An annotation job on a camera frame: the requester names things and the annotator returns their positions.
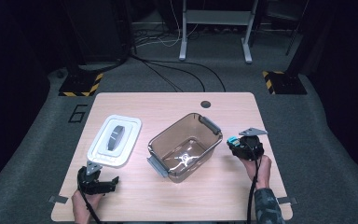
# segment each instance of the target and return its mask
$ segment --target sleeve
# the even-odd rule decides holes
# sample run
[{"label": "sleeve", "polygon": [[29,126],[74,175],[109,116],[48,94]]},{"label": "sleeve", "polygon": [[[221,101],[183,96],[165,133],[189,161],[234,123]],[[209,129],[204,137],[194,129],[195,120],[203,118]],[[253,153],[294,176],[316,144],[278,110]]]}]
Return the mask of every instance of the sleeve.
[{"label": "sleeve", "polygon": [[255,216],[257,224],[285,223],[272,189],[258,189],[255,192]]}]

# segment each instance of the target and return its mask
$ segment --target transparent brown container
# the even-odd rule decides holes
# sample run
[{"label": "transparent brown container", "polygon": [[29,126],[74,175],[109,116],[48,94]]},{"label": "transparent brown container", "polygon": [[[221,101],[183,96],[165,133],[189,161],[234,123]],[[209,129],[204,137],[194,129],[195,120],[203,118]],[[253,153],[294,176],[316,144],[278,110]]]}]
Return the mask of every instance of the transparent brown container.
[{"label": "transparent brown container", "polygon": [[159,174],[180,183],[211,158],[222,138],[217,125],[191,113],[149,142],[151,157],[147,160]]}]

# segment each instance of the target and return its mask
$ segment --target gray carpet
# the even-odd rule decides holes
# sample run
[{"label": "gray carpet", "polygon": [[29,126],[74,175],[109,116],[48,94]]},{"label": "gray carpet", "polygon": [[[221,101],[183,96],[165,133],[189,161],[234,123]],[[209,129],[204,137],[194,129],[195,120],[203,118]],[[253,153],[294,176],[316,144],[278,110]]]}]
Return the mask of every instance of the gray carpet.
[{"label": "gray carpet", "polygon": [[[245,64],[241,35],[202,35],[188,42],[186,62],[214,70],[227,91],[255,95],[287,193],[299,201],[293,205],[294,217],[287,223],[358,223],[358,166],[326,126],[323,106],[308,78],[300,75],[307,95],[270,95],[262,76],[264,70],[284,71],[299,39],[291,54],[284,56],[289,38],[261,32],[251,48],[254,62]],[[179,48],[179,44],[150,44],[137,48],[137,56],[176,62],[164,65],[191,72],[206,91],[223,91],[211,71],[177,63]],[[188,73],[153,67],[182,91],[203,91],[198,80]],[[95,99],[95,95],[58,96],[63,82],[58,74],[49,74],[48,99],[0,174],[0,223],[53,223],[53,203],[47,200],[60,191]],[[103,74],[96,93],[125,91],[175,89],[144,64],[128,59]],[[83,105],[78,111],[85,112],[85,117],[78,123],[68,122],[77,105]]]}]

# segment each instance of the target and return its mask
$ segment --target wooden tabletop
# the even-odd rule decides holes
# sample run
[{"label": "wooden tabletop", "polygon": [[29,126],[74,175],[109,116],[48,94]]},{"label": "wooden tabletop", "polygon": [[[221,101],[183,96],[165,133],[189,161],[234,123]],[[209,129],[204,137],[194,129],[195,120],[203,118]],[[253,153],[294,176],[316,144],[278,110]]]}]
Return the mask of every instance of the wooden tabletop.
[{"label": "wooden tabletop", "polygon": [[[200,103],[208,101],[209,108]],[[223,141],[212,157],[179,184],[161,177],[147,162],[149,141],[189,113],[199,113],[222,130]],[[60,195],[67,203],[56,203],[54,221],[73,221],[72,194],[77,171],[86,165],[90,145],[111,115],[138,118],[142,122],[138,140],[124,166],[104,166],[100,181],[119,176],[116,191],[107,193],[96,211],[101,221],[223,221],[245,220],[251,180],[243,164],[226,144],[230,136],[248,128],[266,130],[255,97],[249,92],[134,92],[100,93],[96,96],[75,155],[63,181]],[[286,191],[269,138],[259,135],[265,154],[272,159],[270,187],[277,198]],[[293,215],[289,203],[281,204],[284,219]]]}]

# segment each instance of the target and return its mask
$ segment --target black chair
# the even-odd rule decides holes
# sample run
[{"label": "black chair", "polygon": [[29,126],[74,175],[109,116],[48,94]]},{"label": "black chair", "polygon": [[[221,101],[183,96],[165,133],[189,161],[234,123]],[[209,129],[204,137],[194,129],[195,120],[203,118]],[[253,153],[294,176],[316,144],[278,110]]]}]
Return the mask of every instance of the black chair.
[{"label": "black chair", "polygon": [[288,2],[288,1],[271,1],[268,0],[264,3],[264,5],[260,8],[262,10],[261,17],[256,22],[254,35],[252,38],[251,46],[255,42],[255,35],[257,33],[257,30],[260,26],[260,23],[263,18],[273,22],[278,22],[282,24],[287,24],[289,28],[292,29],[291,33],[291,41],[289,48],[286,51],[286,55],[289,54],[290,48],[293,45],[293,42],[295,41],[296,34],[298,32],[298,28],[300,27],[300,24],[302,22],[302,19],[304,17],[305,11],[307,9],[309,0],[302,1],[302,3],[298,2]]}]

